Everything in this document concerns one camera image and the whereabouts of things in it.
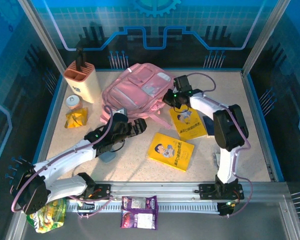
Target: gear logo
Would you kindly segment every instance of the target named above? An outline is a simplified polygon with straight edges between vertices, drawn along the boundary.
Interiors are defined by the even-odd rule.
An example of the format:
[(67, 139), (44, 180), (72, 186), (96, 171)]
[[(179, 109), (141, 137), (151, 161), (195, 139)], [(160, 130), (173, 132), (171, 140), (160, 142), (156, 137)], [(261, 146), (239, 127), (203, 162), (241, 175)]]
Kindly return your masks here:
[(176, 5), (181, 0), (131, 0), (135, 10), (139, 10), (141, 14), (147, 17), (152, 15), (163, 17), (164, 14), (170, 14), (170, 10), (175, 10)]
[(5, 21), (13, 24), (20, 14), (20, 6), (17, 0), (0, 0), (0, 14)]

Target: yellow book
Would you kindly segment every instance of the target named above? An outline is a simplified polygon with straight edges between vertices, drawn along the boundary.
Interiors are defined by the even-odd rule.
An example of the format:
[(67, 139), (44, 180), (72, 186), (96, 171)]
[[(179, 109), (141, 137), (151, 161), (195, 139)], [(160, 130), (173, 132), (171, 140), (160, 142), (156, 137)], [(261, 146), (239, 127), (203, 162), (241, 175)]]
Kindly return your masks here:
[(148, 157), (185, 172), (194, 148), (190, 143), (156, 133), (149, 147)]
[(207, 135), (205, 126), (195, 109), (182, 105), (180, 109), (175, 110), (171, 108), (169, 111), (182, 141), (196, 139)]

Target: enclosure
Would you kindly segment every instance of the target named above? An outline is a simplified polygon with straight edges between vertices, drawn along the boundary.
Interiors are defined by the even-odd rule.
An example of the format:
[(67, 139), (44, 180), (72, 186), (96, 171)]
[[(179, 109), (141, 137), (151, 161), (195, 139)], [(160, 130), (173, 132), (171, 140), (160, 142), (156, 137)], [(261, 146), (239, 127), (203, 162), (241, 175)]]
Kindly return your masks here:
[[(154, 64), (176, 77), (193, 72), (212, 77), (217, 87), (208, 95), (240, 105), (249, 130), (251, 150), (240, 154), (237, 169), (253, 182), (246, 209), (228, 222), (215, 214), (170, 210), (160, 214), (157, 232), (138, 233), (120, 230), (118, 211), (110, 209), (80, 223), (68, 208), (64, 226), (46, 234), (36, 233), (25, 214), (12, 213), (9, 190), (16, 161), (52, 158), (102, 124), (99, 100), (83, 103), (89, 112), (86, 126), (64, 127), (65, 100), (74, 92), (63, 73), (77, 48), (94, 65), (102, 90), (136, 63)], [(194, 89), (213, 87), (200, 75), (189, 81)], [(160, 116), (172, 124), (168, 106)], [(157, 195), (171, 206), (210, 203), (194, 189), (215, 181), (214, 138), (189, 141), (193, 156), (181, 172), (147, 158), (154, 134), (178, 138), (175, 128), (151, 119), (146, 123), (143, 139), (127, 140), (110, 163), (96, 158), (62, 178), (86, 172), (94, 181), (110, 183), (114, 207), (131, 194)], [(251, 189), (241, 183), (244, 203)], [(220, 240), (299, 240), (299, 199), (291, 196), (298, 192), (300, 0), (0, 1), (0, 239), (91, 239), (96, 234), (202, 239), (205, 230), (206, 238)]]

